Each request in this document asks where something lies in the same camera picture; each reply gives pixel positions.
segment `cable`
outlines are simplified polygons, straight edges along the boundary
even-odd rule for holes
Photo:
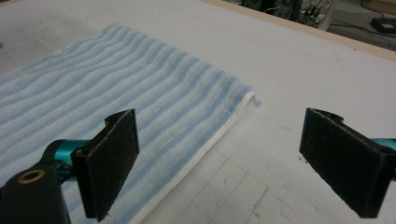
[[[277,10],[277,9],[280,9],[280,6],[267,8],[264,10],[264,12],[269,11],[269,10]]]
[[[371,33],[371,34],[374,34],[374,35],[382,35],[382,36],[387,36],[387,37],[391,37],[391,38],[396,38],[396,35],[386,35],[386,34],[381,34],[381,33],[378,33],[378,32],[373,32],[373,31],[371,31],[371,30],[368,30],[368,29],[366,29],[366,28],[364,28],[364,27],[357,26],[357,25],[349,25],[349,24],[343,25],[343,24],[334,24],[334,23],[332,23],[332,24],[330,24],[330,25],[332,25],[332,26],[344,26],[344,27],[357,28],[357,29],[366,31],[366,32]]]
[[[361,0],[361,7],[364,7],[364,8],[366,8],[367,10],[370,10],[370,11],[373,11],[373,12],[376,12],[376,13],[379,13],[379,14],[381,14],[381,16],[382,16],[382,19],[385,19],[385,15],[384,15],[383,12],[379,12],[379,11],[370,9],[369,7],[367,7],[367,6],[365,6],[365,5],[363,4],[363,0]]]
[[[330,30],[340,31],[340,32],[342,32],[342,33],[350,33],[350,34],[353,34],[353,35],[376,36],[376,37],[378,37],[378,38],[380,38],[380,39],[382,39],[382,40],[384,40],[385,42],[388,43],[388,49],[391,49],[392,46],[393,46],[393,45],[392,45],[392,42],[390,42],[389,40],[387,40],[386,38],[384,38],[384,37],[382,37],[382,36],[380,36],[380,35],[373,35],[373,34],[370,34],[370,33],[368,33],[367,35],[364,35],[364,34],[357,34],[357,33],[354,33],[354,32],[349,32],[349,31],[347,31],[347,30],[334,29],[334,28],[329,28],[328,31],[330,32]]]

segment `equipment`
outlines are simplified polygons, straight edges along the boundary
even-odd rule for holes
[[[131,171],[139,145],[134,110],[105,119],[92,140],[56,140],[32,168],[0,189],[0,223],[70,223],[61,184],[77,178],[86,217],[101,221]]]
[[[360,217],[377,217],[389,182],[396,177],[396,141],[370,140],[342,120],[307,108],[300,152]]]

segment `blue striped towel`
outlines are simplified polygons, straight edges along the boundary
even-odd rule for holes
[[[0,186],[56,139],[91,139],[134,108],[141,153],[105,223],[142,220],[240,118],[249,86],[118,24],[0,77]],[[62,185],[73,223],[78,185]]]

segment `floor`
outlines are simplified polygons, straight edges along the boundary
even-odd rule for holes
[[[0,7],[0,75],[97,34],[106,20],[127,20],[125,8],[133,3],[21,0]],[[305,184],[307,176],[295,175],[287,164],[251,144],[230,152],[225,142],[218,142],[144,223],[306,223],[308,217],[309,223],[360,222],[346,205],[337,208],[346,210],[341,217],[332,216],[332,203],[340,199],[313,200],[310,192],[318,190]]]
[[[232,2],[239,5],[241,1],[239,0],[226,0],[227,2]],[[307,7],[310,4],[314,5],[317,1],[314,0],[304,0],[303,6]],[[369,1],[363,1],[365,6],[369,6]],[[320,11],[321,15],[326,15],[328,7],[323,8]],[[395,15],[384,14],[385,18],[396,18]],[[361,42],[378,46],[384,49],[390,49],[396,51],[396,35],[391,35],[392,37],[385,35],[376,35],[369,33],[362,29],[357,29],[354,27],[345,27],[349,25],[355,25],[363,27],[369,31],[377,32],[377,30],[370,25],[370,21],[373,18],[381,18],[382,15],[371,10],[368,10],[361,6],[361,0],[345,0],[340,1],[335,7],[334,13],[332,14],[332,25],[327,30],[330,33],[342,35],[348,38],[359,40]],[[306,25],[317,27],[314,21],[308,20]]]

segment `blue stripe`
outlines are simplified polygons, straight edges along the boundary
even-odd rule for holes
[[[121,223],[183,169],[249,92],[212,65],[120,25],[0,82],[0,184],[35,163],[52,140],[89,139],[103,128],[101,118],[135,108],[141,153],[110,211]],[[76,183],[65,183],[63,193],[72,222],[91,223]]]

